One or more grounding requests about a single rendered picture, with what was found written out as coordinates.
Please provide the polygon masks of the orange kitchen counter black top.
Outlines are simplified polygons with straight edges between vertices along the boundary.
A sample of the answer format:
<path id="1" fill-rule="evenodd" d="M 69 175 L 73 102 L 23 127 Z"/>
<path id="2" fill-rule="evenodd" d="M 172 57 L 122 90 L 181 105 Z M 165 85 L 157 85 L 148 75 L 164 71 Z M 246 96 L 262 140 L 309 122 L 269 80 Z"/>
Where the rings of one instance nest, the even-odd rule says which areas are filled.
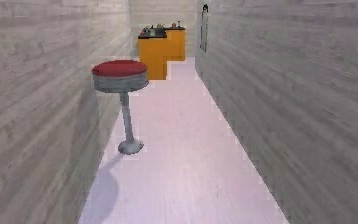
<path id="1" fill-rule="evenodd" d="M 147 66 L 149 80 L 165 80 L 168 61 L 186 59 L 185 28 L 154 28 L 138 36 L 139 59 Z"/>

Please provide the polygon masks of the red seat metal stool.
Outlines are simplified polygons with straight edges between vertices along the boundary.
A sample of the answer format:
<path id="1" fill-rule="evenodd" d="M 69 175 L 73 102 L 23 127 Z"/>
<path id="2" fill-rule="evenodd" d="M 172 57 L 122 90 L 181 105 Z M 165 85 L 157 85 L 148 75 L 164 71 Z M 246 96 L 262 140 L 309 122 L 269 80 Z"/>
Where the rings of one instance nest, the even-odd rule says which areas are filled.
<path id="1" fill-rule="evenodd" d="M 126 155 L 138 153 L 144 144 L 133 135 L 129 93 L 148 86 L 147 66 L 134 60 L 107 61 L 96 65 L 92 75 L 97 91 L 120 95 L 126 139 L 119 144 L 118 151 Z"/>

